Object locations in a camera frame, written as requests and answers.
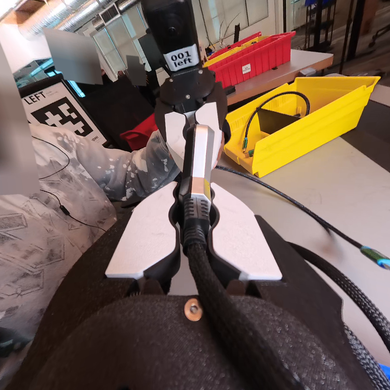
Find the red ribbed bin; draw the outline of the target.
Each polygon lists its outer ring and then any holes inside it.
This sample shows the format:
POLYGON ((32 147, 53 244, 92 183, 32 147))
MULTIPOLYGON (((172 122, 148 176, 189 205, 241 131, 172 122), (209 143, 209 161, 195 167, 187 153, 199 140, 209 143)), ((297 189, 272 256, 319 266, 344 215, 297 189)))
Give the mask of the red ribbed bin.
POLYGON ((271 35, 208 68, 223 88, 235 86, 290 61, 291 39, 296 32, 271 35))

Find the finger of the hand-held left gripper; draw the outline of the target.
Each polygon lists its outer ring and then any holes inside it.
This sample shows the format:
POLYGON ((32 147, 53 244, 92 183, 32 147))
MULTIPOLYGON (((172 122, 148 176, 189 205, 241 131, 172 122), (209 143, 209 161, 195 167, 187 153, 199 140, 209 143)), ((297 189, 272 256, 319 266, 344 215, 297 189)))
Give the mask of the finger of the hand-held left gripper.
POLYGON ((195 112, 195 122, 200 125, 208 126, 214 131, 212 162, 218 162, 224 148, 225 135, 220 129, 217 104, 215 102, 206 103, 199 108, 195 112))
POLYGON ((171 112, 165 114, 166 145, 177 165, 184 164, 186 140, 183 131, 187 130, 187 117, 184 114, 171 112))

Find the black cable teal plug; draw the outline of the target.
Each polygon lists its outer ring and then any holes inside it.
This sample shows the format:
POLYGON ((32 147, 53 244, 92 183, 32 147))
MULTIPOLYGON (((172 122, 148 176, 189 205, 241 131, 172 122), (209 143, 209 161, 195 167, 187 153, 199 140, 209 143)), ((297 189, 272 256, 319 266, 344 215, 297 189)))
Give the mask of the black cable teal plug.
POLYGON ((250 176, 246 173, 241 173, 233 168, 228 168, 228 167, 224 167, 221 165, 217 165, 216 169, 224 171, 224 172, 229 172, 229 173, 235 174, 235 175, 240 176, 242 178, 246 178, 246 179, 248 179, 254 183, 257 183, 257 184, 261 185, 262 187, 265 187, 266 189, 272 191, 273 193, 282 197, 284 200, 293 204, 295 207, 300 209, 302 212, 309 215, 316 222, 318 222, 328 233, 330 233, 330 232, 335 233, 337 236, 339 236, 343 240, 347 241, 352 246, 358 248, 360 253, 362 253, 365 257, 367 257, 368 259, 373 261, 376 265, 378 265, 379 267, 381 267, 383 269, 390 270, 389 257, 387 257, 384 254, 382 254, 381 252, 379 252, 379 251, 377 251, 369 246, 365 246, 365 245, 361 244, 360 242, 354 240, 353 238, 349 237, 348 235, 346 235, 345 233, 343 233, 342 231, 340 231, 339 229, 334 227, 332 224, 330 224, 329 222, 327 222, 326 220, 321 218, 319 215, 317 215, 316 213, 311 211, 308 207, 304 206, 302 203, 300 203, 297 200, 293 199, 292 197, 288 196, 284 192, 281 192, 280 190, 276 189, 275 187, 263 182, 258 177, 250 176))

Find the silver multiport hub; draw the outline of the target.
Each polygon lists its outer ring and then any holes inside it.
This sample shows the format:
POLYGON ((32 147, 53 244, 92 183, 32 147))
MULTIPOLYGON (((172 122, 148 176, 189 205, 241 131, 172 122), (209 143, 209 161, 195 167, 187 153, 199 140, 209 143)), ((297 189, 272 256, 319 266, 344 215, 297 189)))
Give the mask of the silver multiport hub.
POLYGON ((207 125, 195 124, 187 131, 179 201, 198 198, 211 203, 211 170, 214 165, 215 132, 207 125))

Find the black panel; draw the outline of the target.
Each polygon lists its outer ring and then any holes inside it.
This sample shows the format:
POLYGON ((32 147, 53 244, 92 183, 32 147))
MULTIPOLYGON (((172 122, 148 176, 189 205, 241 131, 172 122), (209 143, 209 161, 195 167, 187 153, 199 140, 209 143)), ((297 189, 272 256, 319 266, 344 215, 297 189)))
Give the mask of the black panel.
POLYGON ((80 103, 106 139, 125 151, 132 150, 119 135, 154 114, 150 103, 126 77, 100 86, 81 98, 80 103))

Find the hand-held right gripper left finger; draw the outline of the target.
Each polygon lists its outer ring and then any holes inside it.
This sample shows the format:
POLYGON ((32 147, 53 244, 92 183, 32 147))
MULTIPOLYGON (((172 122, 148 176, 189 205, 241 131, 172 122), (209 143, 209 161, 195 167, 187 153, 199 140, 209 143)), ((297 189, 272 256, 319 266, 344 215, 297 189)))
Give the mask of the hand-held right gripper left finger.
POLYGON ((181 264, 177 189, 171 182, 134 208, 105 270, 107 278, 155 280, 169 289, 181 264))

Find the black framed tag sign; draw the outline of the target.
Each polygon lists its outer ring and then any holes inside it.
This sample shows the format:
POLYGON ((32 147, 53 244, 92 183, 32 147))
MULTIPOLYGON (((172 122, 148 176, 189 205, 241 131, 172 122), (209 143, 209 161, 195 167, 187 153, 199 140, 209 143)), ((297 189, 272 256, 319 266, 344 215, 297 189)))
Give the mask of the black framed tag sign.
POLYGON ((33 82, 18 91, 30 124, 65 128, 97 144, 109 145, 61 74, 33 82))

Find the person's left forearm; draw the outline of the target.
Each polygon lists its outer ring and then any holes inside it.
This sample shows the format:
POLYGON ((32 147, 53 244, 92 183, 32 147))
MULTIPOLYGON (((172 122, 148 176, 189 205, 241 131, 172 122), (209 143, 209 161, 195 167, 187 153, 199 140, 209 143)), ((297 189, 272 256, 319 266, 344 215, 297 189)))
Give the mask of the person's left forearm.
POLYGON ((94 177, 110 200, 144 198, 180 173, 159 130, 152 133, 144 148, 131 153, 109 149, 105 159, 96 167, 94 177))

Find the thin cable green plugs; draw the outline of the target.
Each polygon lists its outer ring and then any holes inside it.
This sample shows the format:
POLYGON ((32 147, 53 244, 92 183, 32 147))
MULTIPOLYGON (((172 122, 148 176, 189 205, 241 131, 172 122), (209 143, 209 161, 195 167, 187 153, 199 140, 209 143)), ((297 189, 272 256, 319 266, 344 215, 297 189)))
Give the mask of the thin cable green plugs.
POLYGON ((247 125, 246 125, 246 129, 245 129, 245 136, 244 136, 244 139, 243 139, 243 145, 242 145, 242 151, 244 153, 246 153, 246 150, 247 150, 247 145, 248 145, 248 134, 249 134, 249 129, 250 129, 250 126, 251 126, 251 123, 252 123, 252 120, 254 119, 255 116, 257 116, 257 112, 263 108, 266 104, 268 104, 269 102, 271 102, 272 100, 276 99, 276 98, 279 98, 281 96, 284 96, 284 95, 296 95, 300 98, 303 99, 303 101, 305 102, 305 106, 306 106, 306 112, 305 112, 305 116, 309 115, 310 113, 310 100, 308 99, 308 97, 301 93, 301 92, 297 92, 297 91, 286 91, 286 92, 281 92, 279 94, 276 94, 274 95, 273 97, 265 100, 263 103, 261 103, 257 108, 256 110, 252 113, 251 117, 249 118, 248 122, 247 122, 247 125))

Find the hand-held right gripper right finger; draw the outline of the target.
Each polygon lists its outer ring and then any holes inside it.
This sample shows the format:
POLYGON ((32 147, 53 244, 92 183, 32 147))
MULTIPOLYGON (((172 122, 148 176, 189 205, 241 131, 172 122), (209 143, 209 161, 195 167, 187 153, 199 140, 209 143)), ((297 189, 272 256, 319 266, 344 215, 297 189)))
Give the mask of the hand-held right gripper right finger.
POLYGON ((252 210, 240 199, 211 183, 216 219, 209 236, 212 270, 224 287, 232 280, 282 280, 282 273, 252 210))

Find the yellow storage bin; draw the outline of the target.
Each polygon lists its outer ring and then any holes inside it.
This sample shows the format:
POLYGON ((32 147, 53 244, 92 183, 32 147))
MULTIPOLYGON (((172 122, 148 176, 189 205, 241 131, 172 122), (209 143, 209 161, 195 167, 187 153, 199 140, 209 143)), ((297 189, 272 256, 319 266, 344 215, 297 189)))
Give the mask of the yellow storage bin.
POLYGON ((227 115, 231 139, 225 153, 233 161, 259 178, 289 164, 314 149, 356 128, 363 109, 380 76, 298 77, 258 97, 227 115), (257 116, 252 120, 246 153, 242 151, 249 118, 265 100, 286 91, 305 94, 310 113, 296 95, 284 95, 264 106, 283 114, 300 114, 300 120, 268 135, 260 131, 257 116))
POLYGON ((215 56, 214 57, 210 57, 206 62, 205 64, 203 65, 203 67, 209 67, 209 66, 212 66, 214 65, 215 63, 217 62, 220 62, 222 60, 224 60, 225 58, 229 57, 229 56, 232 56, 254 44, 257 44, 259 43, 260 41, 264 40, 264 39, 267 39, 269 38, 270 36, 256 36, 254 37, 253 39, 249 40, 249 41, 246 41, 245 43, 243 43, 241 46, 236 46, 236 47, 232 47, 232 46, 229 46, 227 47, 226 51, 223 51, 223 50, 220 50, 218 52, 216 52, 215 56))

